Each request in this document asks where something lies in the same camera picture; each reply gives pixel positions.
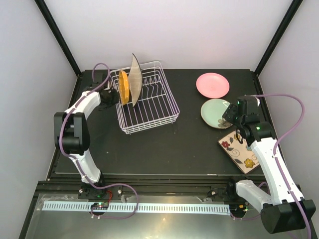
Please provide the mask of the orange dotted scalloped plate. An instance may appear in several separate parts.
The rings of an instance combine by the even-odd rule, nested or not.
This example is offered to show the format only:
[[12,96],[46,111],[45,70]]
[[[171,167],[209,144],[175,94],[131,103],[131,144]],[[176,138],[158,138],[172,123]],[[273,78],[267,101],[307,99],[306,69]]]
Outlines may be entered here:
[[118,88],[122,105],[126,105],[130,98],[130,89],[128,75],[124,70],[119,71],[118,75]]

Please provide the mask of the white square plate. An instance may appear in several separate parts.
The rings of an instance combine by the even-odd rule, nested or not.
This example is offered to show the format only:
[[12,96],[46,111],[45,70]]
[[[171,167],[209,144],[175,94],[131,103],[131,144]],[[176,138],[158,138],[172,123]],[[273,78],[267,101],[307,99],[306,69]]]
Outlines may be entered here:
[[140,93],[142,89],[142,79],[143,77],[142,77],[140,64],[135,54],[133,53],[131,68],[130,68],[130,72],[128,76],[133,107],[137,104],[138,99],[140,97]]

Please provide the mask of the white wire dish rack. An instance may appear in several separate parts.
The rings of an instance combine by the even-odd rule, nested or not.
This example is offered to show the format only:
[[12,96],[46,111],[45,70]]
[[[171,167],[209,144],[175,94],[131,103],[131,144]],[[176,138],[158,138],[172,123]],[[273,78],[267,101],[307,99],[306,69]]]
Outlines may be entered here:
[[135,105],[116,104],[120,129],[125,134],[174,123],[180,113],[179,107],[167,82],[160,61],[141,64],[142,89]]

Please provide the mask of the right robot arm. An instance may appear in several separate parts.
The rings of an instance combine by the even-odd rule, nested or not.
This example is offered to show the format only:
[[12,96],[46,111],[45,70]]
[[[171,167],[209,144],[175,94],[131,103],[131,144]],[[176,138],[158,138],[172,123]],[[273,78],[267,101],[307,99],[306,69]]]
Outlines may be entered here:
[[282,155],[279,143],[291,133],[280,138],[267,121],[261,121],[259,104],[262,95],[238,97],[230,104],[223,118],[236,126],[236,134],[247,142],[257,157],[264,173],[269,192],[256,186],[252,180],[240,180],[227,187],[227,196],[233,201],[245,199],[261,217],[262,224],[270,234],[306,229],[312,237],[310,221],[316,211],[311,199],[306,199],[293,181]]

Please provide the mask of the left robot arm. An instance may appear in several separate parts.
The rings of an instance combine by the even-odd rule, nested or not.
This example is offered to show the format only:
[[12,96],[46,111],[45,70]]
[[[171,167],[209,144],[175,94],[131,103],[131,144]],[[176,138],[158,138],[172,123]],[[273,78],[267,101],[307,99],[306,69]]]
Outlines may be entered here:
[[107,75],[103,82],[85,88],[70,108],[55,113],[53,118],[55,146],[73,162],[82,183],[90,185],[89,192],[96,199],[106,195],[107,186],[89,150],[91,138],[87,119],[95,108],[109,108],[118,101],[117,90]]

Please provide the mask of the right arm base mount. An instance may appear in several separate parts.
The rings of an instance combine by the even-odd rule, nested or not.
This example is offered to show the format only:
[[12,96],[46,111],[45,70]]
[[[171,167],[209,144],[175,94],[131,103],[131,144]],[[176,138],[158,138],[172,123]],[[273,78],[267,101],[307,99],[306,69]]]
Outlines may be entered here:
[[212,187],[207,192],[207,196],[216,202],[245,203],[246,200],[238,196],[236,186],[233,182],[228,182],[223,187]]

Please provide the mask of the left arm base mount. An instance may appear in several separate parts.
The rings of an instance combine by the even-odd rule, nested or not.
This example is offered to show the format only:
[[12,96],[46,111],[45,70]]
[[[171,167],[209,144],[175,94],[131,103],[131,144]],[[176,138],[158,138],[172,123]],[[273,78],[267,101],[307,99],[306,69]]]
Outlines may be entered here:
[[107,201],[111,200],[120,200],[122,195],[123,186],[115,186],[107,189],[95,189],[90,184],[82,184],[79,193],[78,199],[88,200],[88,201]]

